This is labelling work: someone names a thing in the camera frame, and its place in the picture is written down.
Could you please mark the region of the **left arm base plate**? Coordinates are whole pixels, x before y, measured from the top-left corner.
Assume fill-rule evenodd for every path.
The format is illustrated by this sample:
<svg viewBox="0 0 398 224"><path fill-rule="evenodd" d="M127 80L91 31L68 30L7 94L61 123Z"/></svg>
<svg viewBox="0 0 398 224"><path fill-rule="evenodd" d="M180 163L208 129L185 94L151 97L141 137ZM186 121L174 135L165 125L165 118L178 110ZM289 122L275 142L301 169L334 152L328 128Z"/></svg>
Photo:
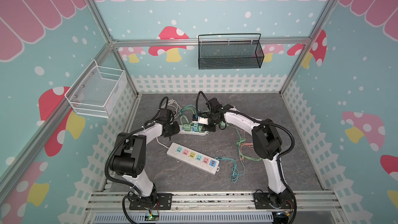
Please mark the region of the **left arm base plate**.
<svg viewBox="0 0 398 224"><path fill-rule="evenodd" d="M156 196L134 198L129 203L129 210L170 210L173 194L157 194Z"/></svg>

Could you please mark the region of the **teal charger plug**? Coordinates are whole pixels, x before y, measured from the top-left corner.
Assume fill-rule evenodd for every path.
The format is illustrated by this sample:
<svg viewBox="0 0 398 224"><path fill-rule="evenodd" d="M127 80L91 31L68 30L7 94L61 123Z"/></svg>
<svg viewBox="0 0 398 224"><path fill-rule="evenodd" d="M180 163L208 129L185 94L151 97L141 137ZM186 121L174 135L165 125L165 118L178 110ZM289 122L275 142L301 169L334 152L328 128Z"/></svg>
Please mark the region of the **teal charger plug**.
<svg viewBox="0 0 398 224"><path fill-rule="evenodd" d="M193 131L194 131L194 132L199 132L199 124L198 124L198 123L195 123L195 124L193 125Z"/></svg>

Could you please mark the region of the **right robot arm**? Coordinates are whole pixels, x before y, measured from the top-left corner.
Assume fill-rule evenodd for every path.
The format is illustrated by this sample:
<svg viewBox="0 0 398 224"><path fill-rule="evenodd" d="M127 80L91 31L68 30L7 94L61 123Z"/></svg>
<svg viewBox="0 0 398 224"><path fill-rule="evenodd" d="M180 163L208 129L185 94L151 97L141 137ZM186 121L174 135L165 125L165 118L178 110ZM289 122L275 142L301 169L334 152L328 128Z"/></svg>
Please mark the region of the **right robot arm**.
<svg viewBox="0 0 398 224"><path fill-rule="evenodd" d="M221 105L214 97L206 101L209 113L199 114L200 118L207 120L206 127L215 131L217 124L225 122L235 125L252 136L255 153L262 159L268 178L268 202L272 208L282 208L289 204L296 208L296 199L293 191L288 186L282 169L281 157L291 152L295 140L292 133L270 119L260 120L239 112L231 105ZM291 140L290 147L282 151L282 139L278 129L287 133Z"/></svg>

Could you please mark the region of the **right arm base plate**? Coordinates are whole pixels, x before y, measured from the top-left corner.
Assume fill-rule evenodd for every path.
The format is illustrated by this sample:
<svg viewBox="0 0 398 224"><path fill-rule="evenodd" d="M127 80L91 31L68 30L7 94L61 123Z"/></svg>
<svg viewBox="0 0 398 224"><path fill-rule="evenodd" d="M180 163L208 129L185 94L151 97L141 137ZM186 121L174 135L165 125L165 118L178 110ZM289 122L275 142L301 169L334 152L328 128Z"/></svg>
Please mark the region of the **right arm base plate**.
<svg viewBox="0 0 398 224"><path fill-rule="evenodd" d="M294 207L295 197L288 191L284 191L280 194L255 192L253 193L253 197L256 209L292 210Z"/></svg>

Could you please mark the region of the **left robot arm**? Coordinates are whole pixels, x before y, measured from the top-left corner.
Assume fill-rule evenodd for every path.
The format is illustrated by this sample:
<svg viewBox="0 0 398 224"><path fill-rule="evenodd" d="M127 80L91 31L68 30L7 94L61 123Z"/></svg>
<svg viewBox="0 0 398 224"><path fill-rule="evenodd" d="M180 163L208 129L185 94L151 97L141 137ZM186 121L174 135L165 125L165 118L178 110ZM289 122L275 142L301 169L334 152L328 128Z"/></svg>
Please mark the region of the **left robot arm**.
<svg viewBox="0 0 398 224"><path fill-rule="evenodd" d="M119 133L105 162L106 179L129 186L133 192L125 198L145 209L153 209L159 201L156 186L144 170L147 143L161 136L170 139L179 133L178 122L174 120L173 111L167 107L168 103L169 98L165 96L154 117L135 131Z"/></svg>

